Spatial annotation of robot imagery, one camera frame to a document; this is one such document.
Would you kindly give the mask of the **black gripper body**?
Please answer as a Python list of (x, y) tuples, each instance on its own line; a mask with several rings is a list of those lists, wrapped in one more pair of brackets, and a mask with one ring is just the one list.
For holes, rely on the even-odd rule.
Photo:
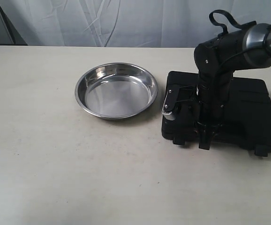
[(224, 107), (229, 100), (231, 71), (198, 70), (193, 110), (196, 131), (217, 129), (223, 123)]

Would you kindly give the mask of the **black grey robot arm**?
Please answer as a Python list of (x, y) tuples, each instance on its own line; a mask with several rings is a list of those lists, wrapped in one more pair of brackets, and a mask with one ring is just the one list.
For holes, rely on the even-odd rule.
[(209, 150), (223, 123), (233, 73), (237, 70), (271, 67), (271, 25), (255, 21), (239, 25), (229, 33), (224, 24), (216, 38), (199, 44), (194, 59), (199, 76), (196, 97), (199, 147)]

